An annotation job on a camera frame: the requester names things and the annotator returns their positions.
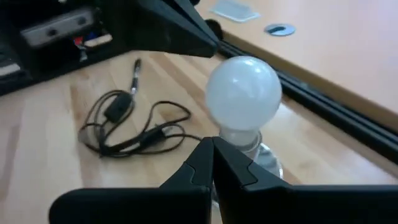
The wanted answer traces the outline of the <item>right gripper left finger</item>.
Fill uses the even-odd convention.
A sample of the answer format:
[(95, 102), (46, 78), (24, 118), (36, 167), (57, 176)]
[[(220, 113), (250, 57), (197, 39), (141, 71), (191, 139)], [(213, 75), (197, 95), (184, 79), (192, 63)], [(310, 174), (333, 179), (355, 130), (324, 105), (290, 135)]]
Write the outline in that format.
[(49, 209), (50, 224), (210, 224), (212, 138), (203, 138), (181, 167), (155, 188), (75, 189)]

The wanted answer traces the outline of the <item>black silver pen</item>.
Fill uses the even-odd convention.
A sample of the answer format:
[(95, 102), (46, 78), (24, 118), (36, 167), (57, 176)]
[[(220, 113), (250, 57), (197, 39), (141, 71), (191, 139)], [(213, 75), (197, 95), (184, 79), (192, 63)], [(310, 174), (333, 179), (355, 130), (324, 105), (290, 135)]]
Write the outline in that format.
[(135, 95), (138, 90), (139, 74), (141, 71), (141, 63), (142, 63), (142, 60), (140, 58), (136, 59), (136, 61), (134, 62), (134, 66), (132, 69), (132, 83), (131, 83), (131, 87), (130, 87), (131, 95)]

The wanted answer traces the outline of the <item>black aluminium table frame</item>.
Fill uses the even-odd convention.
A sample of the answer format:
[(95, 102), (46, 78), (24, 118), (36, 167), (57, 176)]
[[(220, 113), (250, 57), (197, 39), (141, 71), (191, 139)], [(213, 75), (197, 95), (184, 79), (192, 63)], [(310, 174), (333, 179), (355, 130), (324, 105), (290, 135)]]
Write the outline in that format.
[(283, 94), (398, 165), (398, 134), (323, 95), (305, 82), (276, 71)]

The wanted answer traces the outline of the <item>white frosted lightbulb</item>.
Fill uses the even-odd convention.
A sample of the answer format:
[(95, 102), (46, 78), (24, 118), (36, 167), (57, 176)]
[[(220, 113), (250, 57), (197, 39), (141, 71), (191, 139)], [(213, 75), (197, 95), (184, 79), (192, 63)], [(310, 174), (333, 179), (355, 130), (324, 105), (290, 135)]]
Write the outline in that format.
[(235, 146), (254, 144), (260, 129), (276, 114), (282, 87), (276, 71), (250, 56), (232, 57), (210, 74), (205, 104), (220, 136)]

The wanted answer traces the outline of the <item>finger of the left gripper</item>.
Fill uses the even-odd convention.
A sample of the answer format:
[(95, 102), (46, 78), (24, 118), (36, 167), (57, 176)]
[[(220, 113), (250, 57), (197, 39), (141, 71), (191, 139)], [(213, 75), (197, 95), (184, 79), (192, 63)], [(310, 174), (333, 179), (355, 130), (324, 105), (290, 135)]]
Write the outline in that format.
[(184, 18), (174, 0), (137, 0), (133, 46), (137, 50), (211, 58), (210, 39)]
[(200, 0), (174, 0), (178, 7), (180, 8), (180, 14), (190, 21), (195, 27), (197, 27), (202, 34), (210, 39), (212, 47), (216, 50), (218, 48), (218, 38), (208, 26), (206, 21), (195, 9), (195, 6), (200, 2)]

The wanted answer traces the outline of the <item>light wooden desk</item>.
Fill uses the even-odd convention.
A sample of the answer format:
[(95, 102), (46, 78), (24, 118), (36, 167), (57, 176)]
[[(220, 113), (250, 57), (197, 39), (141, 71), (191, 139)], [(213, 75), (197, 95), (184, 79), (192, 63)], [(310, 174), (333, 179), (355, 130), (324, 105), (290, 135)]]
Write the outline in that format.
[[(216, 2), (197, 10), (227, 42), (398, 131), (398, 0), (238, 0), (261, 15), (243, 23), (210, 12)], [(270, 24), (295, 32), (272, 36)]]

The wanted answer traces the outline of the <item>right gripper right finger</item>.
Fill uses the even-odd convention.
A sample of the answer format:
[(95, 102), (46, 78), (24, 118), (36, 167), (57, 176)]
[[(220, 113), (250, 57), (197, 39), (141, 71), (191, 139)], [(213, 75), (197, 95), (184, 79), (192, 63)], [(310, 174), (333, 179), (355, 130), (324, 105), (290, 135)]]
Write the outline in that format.
[(214, 137), (223, 224), (398, 224), (398, 185), (291, 185)]

